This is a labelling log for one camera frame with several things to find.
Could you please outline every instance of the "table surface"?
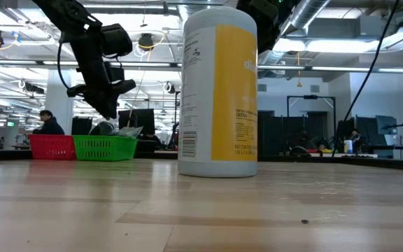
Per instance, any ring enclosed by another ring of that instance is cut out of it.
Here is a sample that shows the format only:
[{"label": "table surface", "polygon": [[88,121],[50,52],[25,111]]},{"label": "table surface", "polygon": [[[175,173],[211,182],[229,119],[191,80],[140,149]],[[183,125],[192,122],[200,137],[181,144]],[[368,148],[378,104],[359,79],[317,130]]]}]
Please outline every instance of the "table surface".
[{"label": "table surface", "polygon": [[0,162],[0,251],[403,251],[403,171],[260,162],[225,179],[178,175],[175,160]]}]

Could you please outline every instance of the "red basket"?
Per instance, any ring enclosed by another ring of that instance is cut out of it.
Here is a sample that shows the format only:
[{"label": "red basket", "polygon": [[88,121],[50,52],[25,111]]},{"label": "red basket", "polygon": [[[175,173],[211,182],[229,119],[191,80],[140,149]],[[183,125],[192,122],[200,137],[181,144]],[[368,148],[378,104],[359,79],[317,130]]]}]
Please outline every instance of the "red basket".
[{"label": "red basket", "polygon": [[29,135],[34,159],[75,160],[76,148],[72,136]]}]

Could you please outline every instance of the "computer monitor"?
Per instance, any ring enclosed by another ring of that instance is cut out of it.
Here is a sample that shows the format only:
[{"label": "computer monitor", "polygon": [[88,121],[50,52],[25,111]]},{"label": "computer monitor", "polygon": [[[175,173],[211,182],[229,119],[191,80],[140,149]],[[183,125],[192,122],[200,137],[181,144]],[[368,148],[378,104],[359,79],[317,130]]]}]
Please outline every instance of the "computer monitor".
[{"label": "computer monitor", "polygon": [[130,117],[130,110],[119,111],[119,129],[127,126],[130,120],[130,127],[143,127],[142,134],[155,134],[155,113],[152,108],[134,109]]},{"label": "computer monitor", "polygon": [[377,134],[397,135],[397,128],[389,127],[397,124],[396,118],[391,116],[376,115],[376,121]]}]

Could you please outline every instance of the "yellow label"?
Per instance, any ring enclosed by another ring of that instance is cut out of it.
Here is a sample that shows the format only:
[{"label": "yellow label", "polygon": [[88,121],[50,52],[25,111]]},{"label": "yellow label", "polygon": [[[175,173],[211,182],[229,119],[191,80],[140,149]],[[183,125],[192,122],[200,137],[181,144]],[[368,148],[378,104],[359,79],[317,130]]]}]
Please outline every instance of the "yellow label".
[{"label": "yellow label", "polygon": [[218,25],[211,159],[257,161],[256,38]]}]

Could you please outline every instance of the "ceiling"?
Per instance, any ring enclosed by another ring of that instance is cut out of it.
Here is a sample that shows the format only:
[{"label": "ceiling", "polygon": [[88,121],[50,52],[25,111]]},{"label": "ceiling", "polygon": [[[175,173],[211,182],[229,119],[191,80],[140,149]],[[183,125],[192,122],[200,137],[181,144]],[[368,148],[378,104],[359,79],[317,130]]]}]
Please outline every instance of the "ceiling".
[{"label": "ceiling", "polygon": [[[121,62],[181,62],[183,43],[183,23],[185,18],[194,12],[212,6],[236,6],[235,0],[175,0],[167,1],[169,13],[156,13],[162,8],[162,1],[80,1],[104,25],[120,23],[127,30],[130,38],[137,45],[142,33],[151,33],[154,43],[159,43],[149,54],[135,49],[128,56],[121,57]],[[362,1],[332,0],[317,18],[356,19],[361,15],[382,15],[394,1]],[[403,11],[403,1],[398,8]],[[0,0],[0,30],[3,31],[3,49],[0,60],[56,60],[60,31],[49,21],[43,12],[30,0]],[[287,65],[321,65],[321,66],[366,66],[372,60],[372,54],[299,52],[286,53],[282,60]],[[72,50],[67,45],[62,51],[62,60],[73,61]],[[403,52],[390,52],[381,55],[380,64],[387,67],[403,67]],[[178,71],[141,71],[126,70],[126,78],[137,83],[142,80],[138,91],[141,101],[135,102],[135,108],[155,108],[159,125],[163,129],[171,127],[174,121],[174,94],[165,91],[164,84],[171,83],[177,90],[181,85],[181,73]],[[286,71],[284,78],[291,79],[297,72]],[[334,76],[325,72],[303,72],[303,77],[319,77],[327,81]],[[13,114],[23,115],[24,126],[38,125],[36,114],[44,105],[44,96],[36,95],[30,99],[31,93],[23,90],[23,81],[43,88],[47,92],[48,69],[42,66],[24,68],[0,65],[0,118]],[[76,74],[76,84],[84,83],[82,76]],[[124,94],[122,98],[131,99],[137,89]],[[120,109],[128,109],[132,101],[120,102]],[[74,113],[77,116],[98,115],[85,102],[76,100]]]}]

